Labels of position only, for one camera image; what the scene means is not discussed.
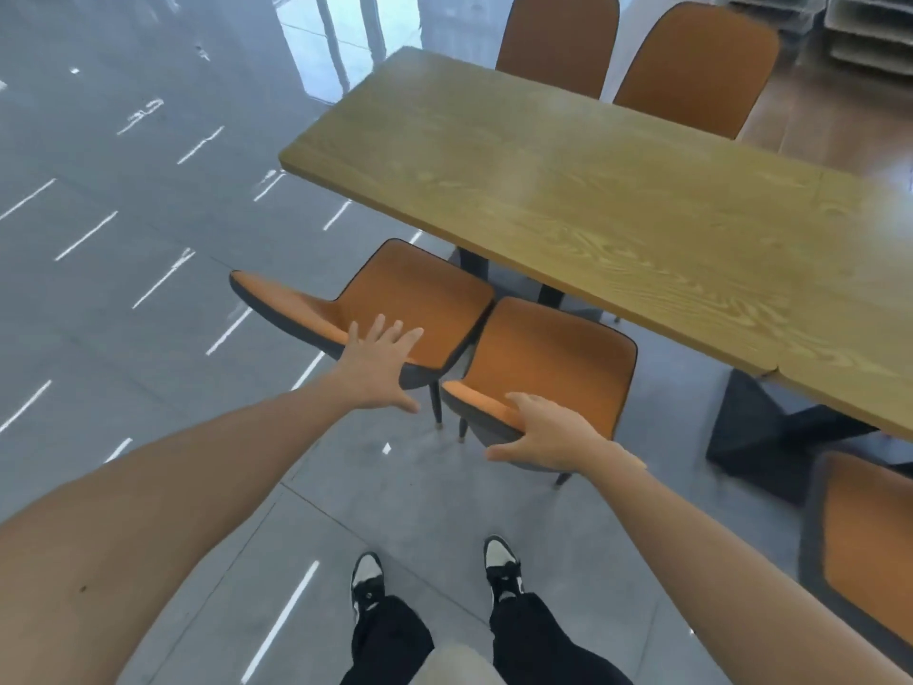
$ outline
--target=shoe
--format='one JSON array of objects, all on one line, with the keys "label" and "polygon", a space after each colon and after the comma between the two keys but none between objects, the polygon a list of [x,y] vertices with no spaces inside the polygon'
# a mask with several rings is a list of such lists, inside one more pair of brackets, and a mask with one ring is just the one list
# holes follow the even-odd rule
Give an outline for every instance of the shoe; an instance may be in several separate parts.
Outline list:
[{"label": "shoe", "polygon": [[385,593],[381,559],[374,552],[363,552],[351,571],[351,607],[355,611],[356,624],[361,616],[381,602]]},{"label": "shoe", "polygon": [[508,541],[500,536],[488,536],[485,539],[485,577],[491,587],[492,608],[506,598],[518,597],[523,593],[519,560],[510,550]]}]

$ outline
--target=chair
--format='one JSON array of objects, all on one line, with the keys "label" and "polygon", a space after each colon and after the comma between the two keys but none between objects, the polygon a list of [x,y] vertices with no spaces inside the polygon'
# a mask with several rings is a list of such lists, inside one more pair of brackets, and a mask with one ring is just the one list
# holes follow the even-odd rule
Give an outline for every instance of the chair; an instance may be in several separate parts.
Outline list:
[{"label": "chair", "polygon": [[402,240],[387,240],[335,300],[314,298],[262,276],[233,271],[231,287],[265,320],[338,359],[351,322],[363,335],[374,318],[425,328],[403,371],[404,389],[427,386],[441,427],[438,380],[481,331],[495,292],[485,281]]},{"label": "chair", "polygon": [[735,139],[779,52],[770,26],[725,7],[680,2],[647,34],[614,103]]},{"label": "chair", "polygon": [[913,675],[913,480],[848,454],[820,456],[799,581]]},{"label": "chair", "polygon": [[[505,397],[509,391],[571,408],[611,439],[636,363],[636,344],[614,329],[504,298],[488,317],[466,375],[444,382],[442,396],[460,416],[461,442],[469,427],[486,447],[523,436],[519,411]],[[562,472],[555,486],[569,477]]]},{"label": "chair", "polygon": [[[618,0],[514,0],[495,69],[599,98],[617,31]],[[461,248],[459,260],[469,273],[488,277],[480,254]]]}]

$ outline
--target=wooden table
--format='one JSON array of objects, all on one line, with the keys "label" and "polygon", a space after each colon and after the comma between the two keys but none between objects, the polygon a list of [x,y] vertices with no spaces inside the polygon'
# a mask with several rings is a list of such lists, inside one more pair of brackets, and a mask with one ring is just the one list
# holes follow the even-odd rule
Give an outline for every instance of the wooden table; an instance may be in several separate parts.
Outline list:
[{"label": "wooden table", "polygon": [[913,203],[404,48],[289,172],[913,437]]}]

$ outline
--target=floor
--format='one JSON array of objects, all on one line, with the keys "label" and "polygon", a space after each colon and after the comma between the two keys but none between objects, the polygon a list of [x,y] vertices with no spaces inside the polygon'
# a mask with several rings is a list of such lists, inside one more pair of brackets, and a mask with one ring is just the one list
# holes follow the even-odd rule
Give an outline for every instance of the floor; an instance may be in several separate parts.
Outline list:
[{"label": "floor", "polygon": [[[326,1],[329,26],[317,0],[0,0],[0,519],[330,367],[246,311],[231,268],[332,296],[388,237],[450,254],[276,154],[404,44],[493,66],[511,0]],[[622,0],[603,99],[675,1]],[[742,138],[909,190],[913,94],[813,51],[783,61]],[[794,574],[798,514],[703,460],[728,368],[621,328],[640,358],[619,441]],[[196,568],[121,685],[240,682],[305,578],[249,681],[338,682],[369,546],[438,643],[490,655],[493,530],[571,637],[638,685],[726,682],[584,480],[556,492],[456,430],[387,411],[330,431]]]}]

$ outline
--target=brown wooden floor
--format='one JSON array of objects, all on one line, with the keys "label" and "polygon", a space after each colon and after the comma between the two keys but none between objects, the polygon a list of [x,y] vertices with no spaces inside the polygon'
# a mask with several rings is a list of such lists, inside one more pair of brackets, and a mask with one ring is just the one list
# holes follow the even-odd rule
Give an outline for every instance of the brown wooden floor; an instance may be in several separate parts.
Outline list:
[{"label": "brown wooden floor", "polygon": [[782,58],[739,137],[794,159],[913,189],[913,83],[824,58]]}]

